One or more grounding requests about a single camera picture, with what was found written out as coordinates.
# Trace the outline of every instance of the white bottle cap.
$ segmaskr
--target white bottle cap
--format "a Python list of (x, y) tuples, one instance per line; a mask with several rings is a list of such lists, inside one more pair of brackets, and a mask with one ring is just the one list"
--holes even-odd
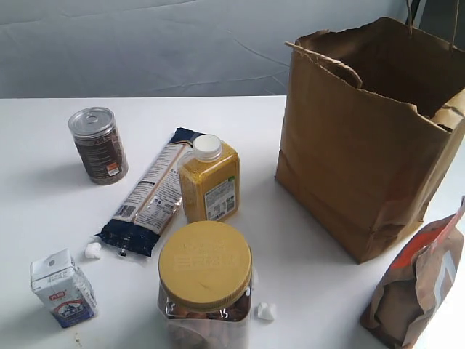
[(201, 135), (194, 140), (193, 153), (199, 161), (215, 161), (221, 156), (222, 151), (221, 140), (217, 136)]

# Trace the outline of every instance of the gray backdrop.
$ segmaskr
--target gray backdrop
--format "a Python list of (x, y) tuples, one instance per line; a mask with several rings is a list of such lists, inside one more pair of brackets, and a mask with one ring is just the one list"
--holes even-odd
[(280, 95), (290, 49), (404, 0), (0, 0), (0, 97)]

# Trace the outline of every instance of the nutrition label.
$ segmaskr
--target nutrition label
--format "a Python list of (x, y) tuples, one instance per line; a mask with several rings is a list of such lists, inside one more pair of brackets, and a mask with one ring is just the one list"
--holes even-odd
[(207, 220), (219, 220), (235, 208), (235, 178), (228, 178), (205, 194)]
[(135, 224), (159, 233), (180, 204), (177, 162), (189, 150), (187, 145), (168, 144), (113, 218), (135, 218)]

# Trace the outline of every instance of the table surface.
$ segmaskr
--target table surface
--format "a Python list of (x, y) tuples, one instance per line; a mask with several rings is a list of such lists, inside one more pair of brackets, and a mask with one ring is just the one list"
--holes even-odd
[[(67, 126), (71, 114), (96, 105), (115, 113), (129, 161), (128, 175), (110, 186), (89, 181)], [(216, 134), (239, 152), (240, 209), (227, 223), (254, 252), (254, 304), (278, 307), (275, 322), (251, 321), (250, 348), (383, 348), (358, 318), (401, 246), (356, 265), (275, 182), (284, 105), (284, 96), (0, 100), (0, 348), (167, 348), (156, 309), (157, 261), (166, 238), (186, 224), (184, 213), (151, 258), (122, 260), (104, 247), (101, 260), (89, 261), (83, 250), (176, 127)], [(457, 210), (464, 173), (462, 146), (427, 221)], [(69, 329), (32, 293), (29, 274), (32, 261), (64, 248), (91, 281), (100, 309), (97, 318)], [(461, 342), (462, 269), (416, 348)]]

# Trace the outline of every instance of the brown paper bag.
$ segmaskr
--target brown paper bag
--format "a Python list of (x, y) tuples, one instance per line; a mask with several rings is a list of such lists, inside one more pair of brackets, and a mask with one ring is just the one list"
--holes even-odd
[(422, 223), (465, 134), (465, 52), (389, 18), (298, 39), (276, 179), (358, 261)]
[(390, 348), (412, 348), (448, 294), (460, 262), (464, 237), (456, 214), (421, 229), (379, 282), (360, 323)]

